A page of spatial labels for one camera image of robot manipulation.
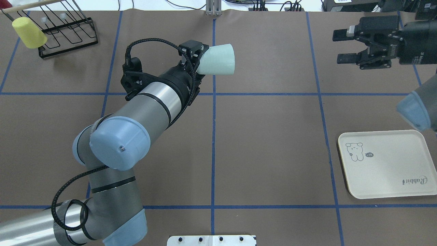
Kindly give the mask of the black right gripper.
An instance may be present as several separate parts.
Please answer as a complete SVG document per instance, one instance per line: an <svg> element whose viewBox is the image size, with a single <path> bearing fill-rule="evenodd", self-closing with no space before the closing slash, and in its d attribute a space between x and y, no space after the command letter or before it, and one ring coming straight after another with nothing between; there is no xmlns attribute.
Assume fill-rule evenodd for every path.
<svg viewBox="0 0 437 246"><path fill-rule="evenodd" d="M337 64L387 68L395 58L402 65L436 64L436 20L399 24L399 16L371 16L362 17L355 27L334 30L333 41L357 40L367 46L359 53L338 54Z"/></svg>

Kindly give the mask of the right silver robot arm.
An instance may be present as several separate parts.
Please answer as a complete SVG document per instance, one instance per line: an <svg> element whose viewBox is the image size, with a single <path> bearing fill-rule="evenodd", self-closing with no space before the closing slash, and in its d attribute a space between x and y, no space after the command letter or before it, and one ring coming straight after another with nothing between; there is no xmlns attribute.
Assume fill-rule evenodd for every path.
<svg viewBox="0 0 437 246"><path fill-rule="evenodd" d="M401 65L434 65L437 59L435 19L399 26L399 16L362 17L357 25L333 31L332 40L359 41L367 47L359 53L339 54L338 64L356 64L361 70ZM409 93L396 106L402 118L417 131L436 131L436 75Z"/></svg>

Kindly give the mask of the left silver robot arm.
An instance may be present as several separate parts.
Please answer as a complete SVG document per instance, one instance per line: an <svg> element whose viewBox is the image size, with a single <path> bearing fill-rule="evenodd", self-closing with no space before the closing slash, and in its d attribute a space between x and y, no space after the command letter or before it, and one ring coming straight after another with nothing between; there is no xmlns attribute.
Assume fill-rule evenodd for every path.
<svg viewBox="0 0 437 246"><path fill-rule="evenodd" d="M178 50L181 61L156 77L131 56L134 45L162 42ZM87 171L64 184L49 208L1 223L2 246L133 246L147 234L134 165L192 104L200 92L203 67L213 48L189 40L180 45L159 38L127 46L121 84L127 103L98 119L75 138L72 151Z"/></svg>

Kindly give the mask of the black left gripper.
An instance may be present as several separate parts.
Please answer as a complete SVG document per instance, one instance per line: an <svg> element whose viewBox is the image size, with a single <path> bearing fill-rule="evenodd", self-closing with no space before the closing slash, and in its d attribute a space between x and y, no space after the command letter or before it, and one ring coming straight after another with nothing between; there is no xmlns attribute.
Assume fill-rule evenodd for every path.
<svg viewBox="0 0 437 246"><path fill-rule="evenodd" d="M196 71L203 55L210 46L199 41L188 40L179 45L181 65L174 66L164 72L160 77L164 79L160 86L160 100L164 103L169 113L180 113L185 107L191 106L200 92L200 84L204 74ZM188 69L183 68L187 61L192 64L191 75Z"/></svg>

